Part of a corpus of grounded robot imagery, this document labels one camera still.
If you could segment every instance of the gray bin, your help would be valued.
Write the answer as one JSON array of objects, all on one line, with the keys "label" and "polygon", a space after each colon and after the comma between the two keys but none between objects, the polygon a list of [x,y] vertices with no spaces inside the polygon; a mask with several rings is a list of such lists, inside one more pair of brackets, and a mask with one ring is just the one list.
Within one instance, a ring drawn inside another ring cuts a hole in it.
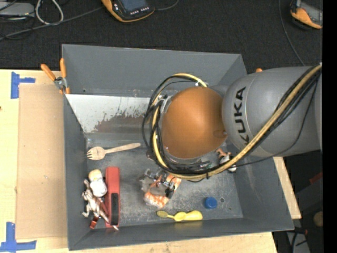
[{"label": "gray bin", "polygon": [[[156,215],[143,201],[139,183],[146,169],[157,165],[146,157],[141,135],[142,115],[154,89],[168,76],[188,72],[209,86],[230,85],[246,75],[239,54],[143,50],[85,45],[62,46],[67,81],[72,93],[64,96],[65,172],[68,247],[70,250],[197,239],[243,233],[292,230],[294,225],[273,159],[249,164],[235,173],[224,171],[199,183],[183,180],[164,210],[200,210],[202,221],[174,222]],[[191,86],[178,83],[171,92]],[[94,146],[110,148],[140,142],[140,148],[86,158]],[[224,149],[238,153],[235,146]],[[241,163],[260,160],[247,157]],[[83,183],[92,169],[121,170],[119,231],[107,229],[100,219],[94,230],[82,212]],[[215,197],[216,209],[203,201]]]}]

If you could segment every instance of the wooden fork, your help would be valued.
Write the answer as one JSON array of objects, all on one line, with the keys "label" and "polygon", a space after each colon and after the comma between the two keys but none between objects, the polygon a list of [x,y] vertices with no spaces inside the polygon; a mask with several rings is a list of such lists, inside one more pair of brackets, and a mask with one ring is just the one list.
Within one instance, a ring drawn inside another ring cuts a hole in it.
[{"label": "wooden fork", "polygon": [[141,144],[139,142],[137,143],[129,143],[127,145],[122,145],[122,146],[118,146],[118,147],[114,147],[111,149],[104,149],[102,147],[92,147],[88,153],[87,153],[87,157],[91,160],[99,160],[105,157],[106,154],[108,153],[114,153],[114,152],[120,152],[120,151],[125,151],[125,150],[130,150],[130,149],[134,149],[141,146]]}]

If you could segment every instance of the blue tape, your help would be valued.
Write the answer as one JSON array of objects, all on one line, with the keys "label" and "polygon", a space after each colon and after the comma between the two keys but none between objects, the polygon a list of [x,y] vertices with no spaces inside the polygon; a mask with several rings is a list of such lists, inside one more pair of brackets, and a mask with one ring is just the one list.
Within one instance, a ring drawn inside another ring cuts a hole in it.
[{"label": "blue tape", "polygon": [[15,240],[15,224],[6,223],[6,241],[1,242],[0,252],[16,253],[17,250],[35,249],[36,240],[31,242],[16,242]]},{"label": "blue tape", "polygon": [[35,83],[35,79],[29,77],[20,79],[20,75],[12,71],[11,99],[17,99],[19,97],[19,84],[23,82]]}]

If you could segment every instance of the wooden table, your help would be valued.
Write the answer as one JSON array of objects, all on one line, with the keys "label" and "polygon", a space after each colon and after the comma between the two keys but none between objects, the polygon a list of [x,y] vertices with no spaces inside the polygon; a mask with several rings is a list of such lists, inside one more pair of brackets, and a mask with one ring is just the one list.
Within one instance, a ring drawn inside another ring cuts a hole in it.
[{"label": "wooden table", "polygon": [[[54,83],[43,71],[31,70],[0,70],[0,187],[1,187],[1,207],[0,216],[0,241],[6,240],[6,222],[16,222],[16,201],[17,201],[17,163],[18,163],[18,133],[19,133],[19,99],[11,99],[11,72],[20,75],[20,78],[33,77],[35,84],[44,84],[55,89]],[[283,158],[274,158],[276,169],[279,173],[281,184],[285,193],[285,198],[293,219],[301,218],[301,213],[286,171]],[[38,216],[37,211],[26,211],[26,216]],[[34,239],[18,239],[17,242],[37,240],[36,249],[33,252],[68,252],[67,237],[34,237]],[[121,246],[109,249],[99,249],[99,252],[252,252],[270,253],[277,252],[271,232],[253,233],[247,235],[223,236],[205,239],[193,239],[173,242],[160,242],[152,244],[142,244],[134,246]],[[80,252],[97,252],[97,249],[80,250]]]}]

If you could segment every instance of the blue bottle cap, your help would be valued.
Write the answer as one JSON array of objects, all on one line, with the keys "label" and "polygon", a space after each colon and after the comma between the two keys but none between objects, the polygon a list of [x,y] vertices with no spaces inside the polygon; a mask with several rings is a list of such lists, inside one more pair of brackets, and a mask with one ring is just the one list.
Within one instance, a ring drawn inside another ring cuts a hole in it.
[{"label": "blue bottle cap", "polygon": [[215,198],[207,197],[205,199],[205,207],[206,208],[213,209],[213,208],[216,208],[216,206],[217,206],[217,201],[216,201]]}]

